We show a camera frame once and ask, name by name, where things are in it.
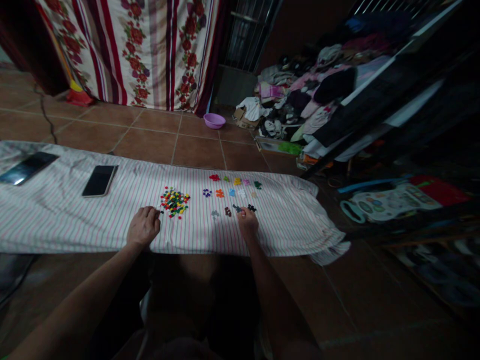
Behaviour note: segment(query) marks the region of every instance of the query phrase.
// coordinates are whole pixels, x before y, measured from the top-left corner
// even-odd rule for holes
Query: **purple plastic bowl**
[[[203,115],[203,119],[210,129],[220,129],[227,122],[223,116],[214,113]]]

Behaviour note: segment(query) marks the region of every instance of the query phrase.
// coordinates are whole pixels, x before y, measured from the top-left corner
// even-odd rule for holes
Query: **person's left hand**
[[[136,243],[143,247],[148,246],[160,231],[159,215],[160,211],[153,206],[139,208],[128,228],[126,243]]]

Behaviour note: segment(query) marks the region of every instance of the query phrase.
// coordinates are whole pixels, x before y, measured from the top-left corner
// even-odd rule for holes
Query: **pile of clothes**
[[[318,41],[322,47],[314,58],[283,56],[279,64],[264,69],[255,88],[255,106],[271,111],[250,119],[261,119],[259,135],[311,142],[312,134],[330,121],[339,103],[408,40],[414,30],[411,25],[408,12],[356,15]]]

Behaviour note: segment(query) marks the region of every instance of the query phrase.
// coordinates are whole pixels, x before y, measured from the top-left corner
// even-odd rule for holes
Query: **black smartphone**
[[[0,175],[0,182],[11,185],[22,185],[33,175],[57,160],[59,156],[46,152],[36,152],[18,165]]]
[[[81,194],[85,198],[102,197],[108,194],[112,179],[117,172],[117,165],[98,165],[93,169],[90,179]]]

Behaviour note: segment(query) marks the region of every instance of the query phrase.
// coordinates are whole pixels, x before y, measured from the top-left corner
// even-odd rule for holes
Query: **metal grate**
[[[280,0],[238,0],[230,12],[229,40],[221,64],[253,73],[270,35]]]
[[[423,14],[444,0],[358,0],[352,8],[351,15],[373,12],[406,11],[413,15],[412,19]]]

